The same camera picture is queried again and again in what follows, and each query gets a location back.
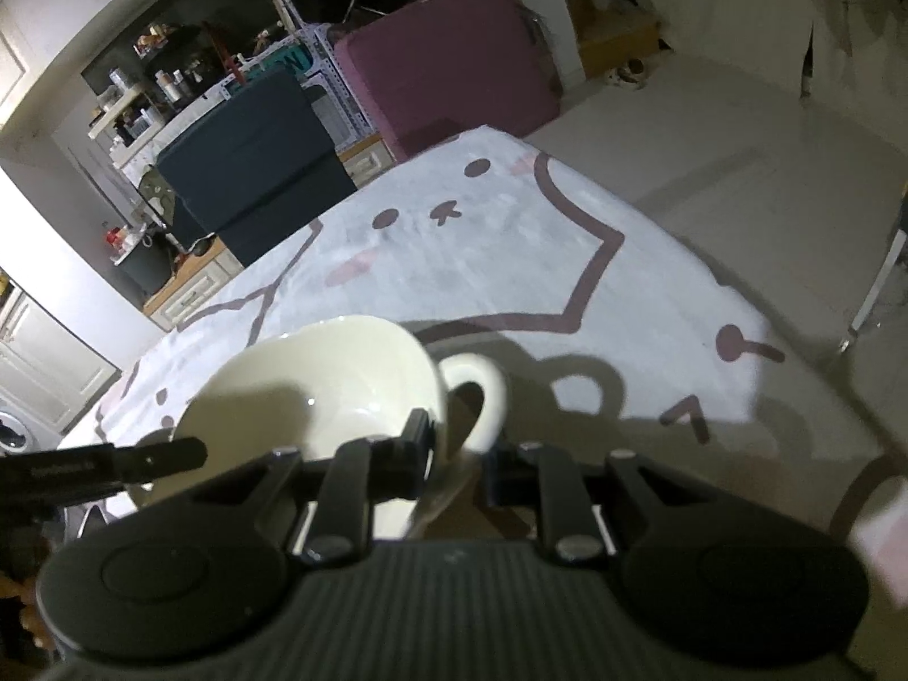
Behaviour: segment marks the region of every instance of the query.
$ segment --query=mug handle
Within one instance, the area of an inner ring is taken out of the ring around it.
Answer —
[[[507,382],[501,369],[485,356],[459,353],[439,362],[447,392],[476,384],[482,389],[482,409],[473,430],[445,468],[434,471],[413,512],[407,537],[417,537],[454,501],[472,477],[484,454],[492,449],[507,416]]]

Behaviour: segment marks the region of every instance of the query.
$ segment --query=round washing machine door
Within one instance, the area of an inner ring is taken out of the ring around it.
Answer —
[[[35,449],[35,437],[19,418],[0,410],[0,451],[27,453]]]

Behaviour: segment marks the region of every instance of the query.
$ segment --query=metal screw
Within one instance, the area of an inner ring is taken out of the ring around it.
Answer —
[[[353,552],[353,543],[342,535],[321,535],[306,545],[305,554],[315,563],[329,563]]]
[[[602,541],[591,535],[568,535],[555,544],[555,552],[561,560],[579,563],[600,556],[605,550]]]

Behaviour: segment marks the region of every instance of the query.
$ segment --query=white drawer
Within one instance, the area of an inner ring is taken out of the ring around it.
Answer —
[[[372,143],[355,156],[348,158],[343,164],[357,188],[364,187],[369,181],[392,166],[394,166],[394,159],[383,140]]]
[[[230,275],[212,261],[167,300],[152,316],[152,320],[167,330],[173,329],[201,308],[229,281]]]
[[[234,256],[233,253],[230,253],[229,250],[225,250],[224,253],[221,253],[215,261],[217,261],[218,266],[227,272],[227,276],[231,279],[233,279],[233,277],[238,277],[239,273],[242,271],[242,263],[239,263],[236,256]]]

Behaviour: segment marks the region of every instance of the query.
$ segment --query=wooden countertop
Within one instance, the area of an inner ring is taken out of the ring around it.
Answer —
[[[192,277],[194,277],[199,271],[205,268],[208,264],[214,261],[217,256],[220,256],[221,253],[227,250],[227,247],[224,243],[221,242],[220,238],[215,238],[215,242],[212,243],[212,247],[204,256],[189,256],[188,259],[183,261],[183,265],[180,266],[174,276],[171,276],[171,280],[168,281],[162,289],[157,292],[153,297],[145,302],[142,306],[142,312],[147,318],[150,318],[151,315],[156,313],[167,300],[170,299],[174,294],[180,291],[183,288],[183,285],[186,284]]]

